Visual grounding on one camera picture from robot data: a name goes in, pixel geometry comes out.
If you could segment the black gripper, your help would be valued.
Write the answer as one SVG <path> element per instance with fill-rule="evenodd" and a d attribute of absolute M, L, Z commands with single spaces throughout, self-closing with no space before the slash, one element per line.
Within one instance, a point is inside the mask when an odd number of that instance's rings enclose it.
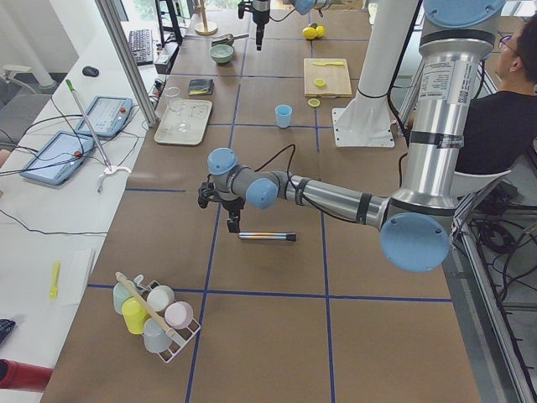
<path fill-rule="evenodd" d="M 204 181 L 198 189 L 197 203 L 202 209 L 206 209 L 210 202 L 220 203 L 215 184 L 210 181 Z M 227 229 L 229 233 L 240 233 L 241 209 L 229 209 L 227 218 Z"/>

